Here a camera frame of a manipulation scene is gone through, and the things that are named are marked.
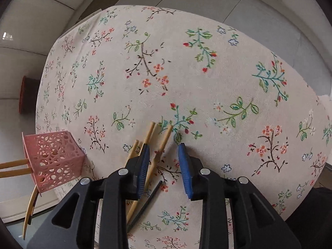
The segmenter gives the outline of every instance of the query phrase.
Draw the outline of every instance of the blue flower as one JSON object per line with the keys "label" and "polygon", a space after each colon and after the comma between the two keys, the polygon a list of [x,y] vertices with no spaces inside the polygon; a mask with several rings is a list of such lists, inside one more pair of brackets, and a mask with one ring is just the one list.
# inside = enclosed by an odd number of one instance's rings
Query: blue flower
{"label": "blue flower", "polygon": [[226,30],[224,28],[218,26],[217,32],[220,33],[220,34],[225,34]]}
{"label": "blue flower", "polygon": [[230,39],[228,42],[231,44],[231,46],[237,46],[237,44],[239,43],[239,41],[234,38]]}
{"label": "blue flower", "polygon": [[232,170],[232,168],[230,167],[230,164],[228,165],[224,165],[221,170],[225,173],[225,172],[230,172]]}

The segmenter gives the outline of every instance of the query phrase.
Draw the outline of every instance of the floral tablecloth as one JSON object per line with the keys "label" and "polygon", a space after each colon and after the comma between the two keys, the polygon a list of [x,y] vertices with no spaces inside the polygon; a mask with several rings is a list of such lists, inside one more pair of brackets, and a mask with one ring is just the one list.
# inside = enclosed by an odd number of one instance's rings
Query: floral tablecloth
{"label": "floral tablecloth", "polygon": [[[222,23],[113,6],[56,41],[39,88],[36,132],[69,130],[87,155],[83,176],[107,177],[123,167],[150,121],[158,123],[151,157],[167,125],[174,129],[143,200],[164,184],[128,235],[136,249],[199,246],[202,203],[184,193],[180,142],[222,177],[247,176],[283,219],[308,194],[331,150],[329,117],[303,78]],[[58,197],[74,184],[57,187]]]}

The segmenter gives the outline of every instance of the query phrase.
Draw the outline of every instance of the tiled floor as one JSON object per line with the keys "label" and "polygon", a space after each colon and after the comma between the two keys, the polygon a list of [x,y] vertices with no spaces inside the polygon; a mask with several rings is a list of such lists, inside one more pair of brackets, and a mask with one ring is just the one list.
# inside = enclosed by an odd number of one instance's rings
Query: tiled floor
{"label": "tiled floor", "polygon": [[85,13],[114,4],[168,7],[223,22],[274,51],[317,95],[331,92],[331,73],[314,46],[290,21],[260,0],[94,0]]}
{"label": "tiled floor", "polygon": [[38,215],[31,220],[31,225],[28,225],[25,240],[22,238],[23,224],[24,222],[13,224],[7,226],[9,232],[13,235],[15,240],[25,249],[29,240],[36,233],[37,229],[42,225],[46,217],[50,214],[51,211],[44,214]]}

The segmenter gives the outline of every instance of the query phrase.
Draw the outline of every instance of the pink basket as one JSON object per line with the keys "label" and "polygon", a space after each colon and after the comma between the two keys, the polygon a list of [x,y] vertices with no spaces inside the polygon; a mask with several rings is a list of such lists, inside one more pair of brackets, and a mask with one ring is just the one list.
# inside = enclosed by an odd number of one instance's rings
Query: pink basket
{"label": "pink basket", "polygon": [[68,131],[23,136],[24,153],[40,193],[81,175],[85,154]]}

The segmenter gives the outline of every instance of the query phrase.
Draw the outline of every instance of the tablecloth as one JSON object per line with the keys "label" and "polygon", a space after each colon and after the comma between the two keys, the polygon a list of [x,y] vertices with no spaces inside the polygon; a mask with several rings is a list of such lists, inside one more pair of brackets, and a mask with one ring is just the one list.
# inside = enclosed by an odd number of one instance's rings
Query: tablecloth
{"label": "tablecloth", "polygon": [[[158,124],[151,157],[167,125],[174,129],[143,200],[164,184],[128,235],[136,249],[199,246],[202,203],[184,193],[179,143],[224,178],[247,176],[283,219],[331,150],[332,126],[311,87],[233,27],[178,10],[113,6],[55,42],[36,132],[70,131],[87,155],[82,176],[99,179],[123,167],[151,121]],[[58,197],[75,182],[57,187]]]}

